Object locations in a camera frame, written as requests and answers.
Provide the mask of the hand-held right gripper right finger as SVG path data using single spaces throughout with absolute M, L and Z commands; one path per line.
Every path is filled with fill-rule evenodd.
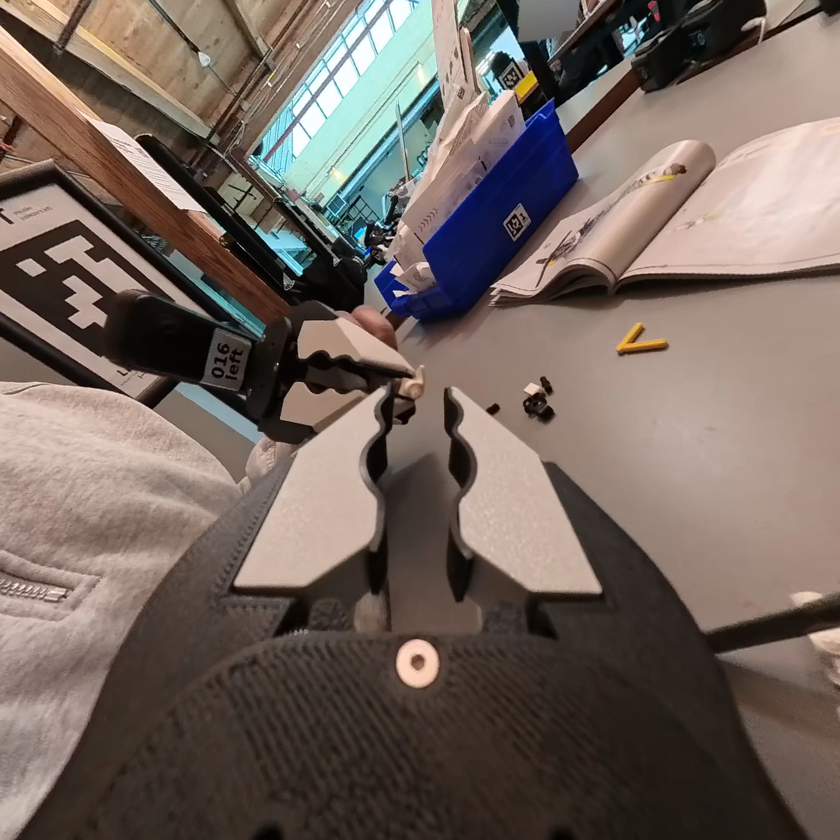
M 602 583 L 538 454 L 462 390 L 444 390 L 448 472 L 458 491 L 446 573 L 457 602 L 602 598 Z

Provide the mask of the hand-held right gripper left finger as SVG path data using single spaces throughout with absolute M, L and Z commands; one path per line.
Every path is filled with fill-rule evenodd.
M 387 587 L 385 500 L 393 387 L 384 385 L 299 448 L 233 579 L 241 595 L 353 608 Z

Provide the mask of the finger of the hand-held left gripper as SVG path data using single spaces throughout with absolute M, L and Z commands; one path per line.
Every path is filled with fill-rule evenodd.
M 416 411 L 416 402 L 403 400 L 394 396 L 392 417 L 397 424 L 407 424 Z M 346 393 L 337 392 L 331 388 L 315 393 L 308 385 L 296 383 L 285 397 L 280 411 L 280 420 L 309 427 L 315 434 L 334 424 L 369 394 L 359 390 Z
M 311 389 L 376 389 L 417 381 L 415 369 L 396 350 L 343 317 L 303 321 L 296 347 L 296 381 Z

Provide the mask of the lego helicopter model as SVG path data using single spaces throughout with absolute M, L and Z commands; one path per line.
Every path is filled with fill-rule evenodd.
M 722 626 L 705 633 L 715 654 L 806 638 L 815 650 L 827 680 L 839 690 L 839 593 L 800 591 L 791 607 Z

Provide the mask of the person's left forearm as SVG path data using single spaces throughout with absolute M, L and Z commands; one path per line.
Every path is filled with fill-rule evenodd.
M 263 436 L 248 456 L 245 476 L 238 483 L 240 493 L 248 494 L 259 479 L 267 476 L 282 459 L 296 454 L 297 450 L 298 445 L 277 442 Z

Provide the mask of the lego instruction booklet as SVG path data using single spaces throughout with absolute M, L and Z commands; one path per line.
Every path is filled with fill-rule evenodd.
M 708 143 L 656 153 L 624 184 L 561 219 L 490 305 L 636 282 L 832 273 L 839 261 L 839 119 L 774 132 L 721 161 Z

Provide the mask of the person's left hand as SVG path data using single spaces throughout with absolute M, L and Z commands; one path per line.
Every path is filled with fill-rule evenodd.
M 364 331 L 375 336 L 379 341 L 398 350 L 396 331 L 387 317 L 374 308 L 362 305 L 348 315 L 348 318 L 357 323 Z

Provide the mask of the framed black white sign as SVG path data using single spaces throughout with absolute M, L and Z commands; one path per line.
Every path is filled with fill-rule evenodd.
M 2 338 L 73 385 L 155 407 L 175 382 L 118 367 L 103 327 L 118 293 L 153 292 L 256 336 L 53 161 L 1 177 Z

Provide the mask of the blue plastic bin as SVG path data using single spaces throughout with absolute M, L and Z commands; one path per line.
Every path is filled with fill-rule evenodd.
M 409 291 L 390 262 L 375 279 L 398 319 L 450 319 L 470 310 L 541 223 L 579 172 L 553 100 L 526 121 L 522 134 L 423 246 L 435 284 Z

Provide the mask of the stack of white paper bags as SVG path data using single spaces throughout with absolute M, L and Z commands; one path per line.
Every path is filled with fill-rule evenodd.
M 490 103 L 476 74 L 469 31 L 459 27 L 456 2 L 433 1 L 431 8 L 444 115 L 389 248 L 395 301 L 436 288 L 443 274 L 431 267 L 425 248 L 524 131 L 515 93 Z

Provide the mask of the black white tag cube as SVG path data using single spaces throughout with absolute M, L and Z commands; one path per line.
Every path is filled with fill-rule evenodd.
M 515 90 L 531 73 L 526 61 L 517 60 L 503 50 L 494 53 L 490 70 L 502 90 Z

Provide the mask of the black charger dock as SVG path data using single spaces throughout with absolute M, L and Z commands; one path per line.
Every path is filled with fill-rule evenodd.
M 643 92 L 668 86 L 691 65 L 704 65 L 738 45 L 750 21 L 762 22 L 764 1 L 701 1 L 670 27 L 640 45 L 631 68 Z

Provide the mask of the wooden post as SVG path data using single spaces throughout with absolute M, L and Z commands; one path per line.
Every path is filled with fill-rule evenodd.
M 261 321 L 288 315 L 290 305 L 221 245 L 204 215 L 177 207 L 100 131 L 97 115 L 3 28 L 1 95 L 40 137 Z

